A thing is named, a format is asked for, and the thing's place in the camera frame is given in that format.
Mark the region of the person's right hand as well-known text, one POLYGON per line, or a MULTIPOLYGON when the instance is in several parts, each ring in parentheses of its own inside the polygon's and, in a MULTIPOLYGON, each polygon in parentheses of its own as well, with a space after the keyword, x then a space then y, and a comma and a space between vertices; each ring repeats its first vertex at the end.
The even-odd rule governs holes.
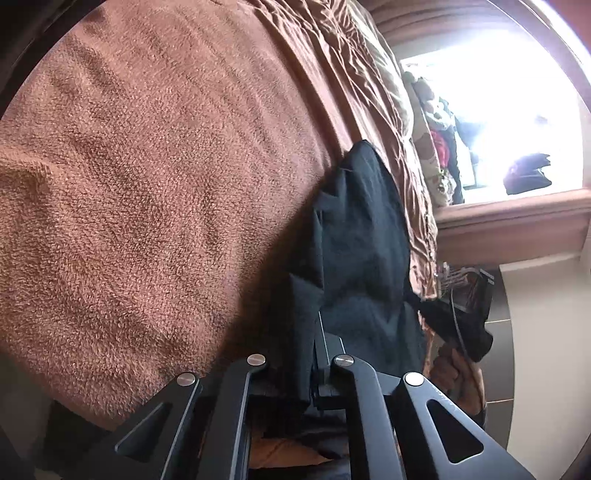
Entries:
POLYGON ((430 380, 442 392, 458 393, 455 403, 468 415, 479 415, 486 406, 482 370, 456 348, 444 344, 433 362, 430 380))

